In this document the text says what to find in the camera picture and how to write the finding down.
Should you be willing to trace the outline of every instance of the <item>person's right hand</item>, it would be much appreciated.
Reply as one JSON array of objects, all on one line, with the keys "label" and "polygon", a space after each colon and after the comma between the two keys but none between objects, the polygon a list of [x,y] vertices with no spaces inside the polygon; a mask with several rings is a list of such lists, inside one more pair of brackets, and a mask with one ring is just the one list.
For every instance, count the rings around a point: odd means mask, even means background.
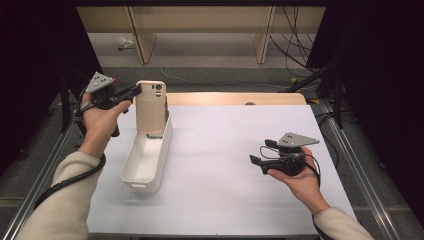
[{"label": "person's right hand", "polygon": [[[302,146],[302,151],[305,154],[305,161],[315,168],[311,150]],[[285,183],[293,195],[305,204],[314,216],[330,207],[322,196],[318,179],[311,169],[305,167],[301,173],[293,177],[275,169],[268,170],[268,174]]]}]

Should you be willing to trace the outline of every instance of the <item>gray sleeve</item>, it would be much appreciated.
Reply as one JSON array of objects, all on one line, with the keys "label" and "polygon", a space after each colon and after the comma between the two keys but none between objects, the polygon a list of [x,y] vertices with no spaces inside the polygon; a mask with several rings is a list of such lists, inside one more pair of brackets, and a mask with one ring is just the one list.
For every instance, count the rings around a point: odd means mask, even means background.
[{"label": "gray sleeve", "polygon": [[[99,159],[75,152],[56,169],[53,185],[99,164]],[[87,217],[100,172],[60,189],[47,198],[28,218],[17,239],[87,239]]]}]

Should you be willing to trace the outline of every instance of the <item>hand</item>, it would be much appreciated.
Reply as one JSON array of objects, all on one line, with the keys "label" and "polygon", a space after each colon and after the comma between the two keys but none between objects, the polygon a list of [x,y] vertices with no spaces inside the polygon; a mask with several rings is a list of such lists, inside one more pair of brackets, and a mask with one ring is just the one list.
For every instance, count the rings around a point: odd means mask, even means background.
[{"label": "hand", "polygon": [[[311,157],[311,150],[304,146],[301,149],[305,153],[305,161],[316,168]],[[305,167],[301,173],[293,177],[275,169],[268,170],[268,174],[285,183],[293,195],[305,204],[314,216],[330,207],[319,190],[317,177],[309,168]]]},{"label": "hand", "polygon": [[[91,95],[84,94],[82,102],[91,102]],[[131,105],[130,101],[123,101],[109,110],[96,107],[83,112],[84,125],[87,129],[84,142],[79,151],[100,158],[115,130],[119,115]]]}]

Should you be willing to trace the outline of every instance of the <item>wrist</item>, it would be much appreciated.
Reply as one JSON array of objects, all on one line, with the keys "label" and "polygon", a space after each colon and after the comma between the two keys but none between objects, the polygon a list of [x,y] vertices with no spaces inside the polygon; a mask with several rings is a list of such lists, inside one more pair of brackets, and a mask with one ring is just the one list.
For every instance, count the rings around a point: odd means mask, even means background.
[{"label": "wrist", "polygon": [[101,158],[110,140],[110,135],[87,132],[79,151],[95,158]]},{"label": "wrist", "polygon": [[306,201],[304,204],[313,216],[316,216],[320,212],[330,208],[330,205],[327,203],[327,201],[325,201],[322,195],[318,198],[311,198],[310,201]]}]

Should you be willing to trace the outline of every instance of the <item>phone case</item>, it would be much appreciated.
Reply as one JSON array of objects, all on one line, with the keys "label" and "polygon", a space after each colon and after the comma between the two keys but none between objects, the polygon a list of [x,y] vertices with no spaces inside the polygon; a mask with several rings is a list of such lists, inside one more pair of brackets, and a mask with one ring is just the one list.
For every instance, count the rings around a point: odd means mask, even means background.
[{"label": "phone case", "polygon": [[161,81],[138,81],[141,93],[135,98],[137,132],[161,133],[165,130],[166,85]]}]

